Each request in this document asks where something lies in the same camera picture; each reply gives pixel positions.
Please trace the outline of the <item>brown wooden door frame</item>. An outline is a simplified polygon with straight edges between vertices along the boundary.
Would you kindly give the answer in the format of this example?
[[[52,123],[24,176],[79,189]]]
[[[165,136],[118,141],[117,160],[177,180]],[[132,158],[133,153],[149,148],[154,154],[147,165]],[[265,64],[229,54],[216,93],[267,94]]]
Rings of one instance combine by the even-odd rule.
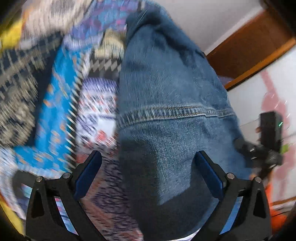
[[[295,33],[273,10],[264,10],[218,45],[207,59],[231,90],[295,46]]]

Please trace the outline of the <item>blue denim jacket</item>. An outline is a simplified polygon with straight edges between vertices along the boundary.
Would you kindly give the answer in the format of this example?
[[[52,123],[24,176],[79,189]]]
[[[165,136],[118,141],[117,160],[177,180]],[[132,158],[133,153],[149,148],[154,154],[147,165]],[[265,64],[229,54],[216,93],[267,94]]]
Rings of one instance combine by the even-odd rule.
[[[203,52],[168,16],[137,11],[126,23],[117,128],[132,215],[145,240],[187,237],[217,204],[196,152],[238,178],[251,174],[233,144],[237,116]]]

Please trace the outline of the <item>yellow printed blanket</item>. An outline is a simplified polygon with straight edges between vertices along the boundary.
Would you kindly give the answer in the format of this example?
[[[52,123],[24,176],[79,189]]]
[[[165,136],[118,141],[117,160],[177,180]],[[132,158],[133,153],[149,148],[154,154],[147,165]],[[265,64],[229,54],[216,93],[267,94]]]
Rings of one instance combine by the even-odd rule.
[[[23,19],[11,23],[1,34],[1,53],[6,49],[13,49],[21,39]]]

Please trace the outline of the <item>blue patchwork bedspread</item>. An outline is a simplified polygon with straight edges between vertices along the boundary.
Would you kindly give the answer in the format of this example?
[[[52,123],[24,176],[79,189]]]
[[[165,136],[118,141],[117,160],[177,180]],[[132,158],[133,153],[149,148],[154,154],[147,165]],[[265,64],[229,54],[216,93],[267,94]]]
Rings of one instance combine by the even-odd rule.
[[[125,21],[137,9],[161,7],[152,1],[102,1],[92,5],[82,23],[58,50],[51,82],[37,122],[34,147],[1,149],[1,193],[13,221],[24,226],[31,187],[13,189],[19,174],[57,178],[98,150],[102,166],[82,206],[107,240],[142,240],[130,214],[119,169],[116,112],[124,53]]]

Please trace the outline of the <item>pink heart wall decoration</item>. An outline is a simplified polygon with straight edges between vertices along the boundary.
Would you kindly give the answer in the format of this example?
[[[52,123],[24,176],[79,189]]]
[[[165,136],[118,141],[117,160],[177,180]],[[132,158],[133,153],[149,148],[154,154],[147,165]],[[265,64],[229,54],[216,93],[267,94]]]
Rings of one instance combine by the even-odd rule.
[[[260,73],[262,81],[266,87],[267,93],[263,97],[261,109],[264,112],[276,111],[283,120],[279,122],[282,127],[282,147],[280,152],[283,154],[283,163],[274,168],[271,173],[272,195],[271,202],[275,205],[286,203],[295,199],[295,142],[292,142],[288,135],[290,127],[290,118],[287,111],[287,102],[278,95],[273,80],[268,71]]]

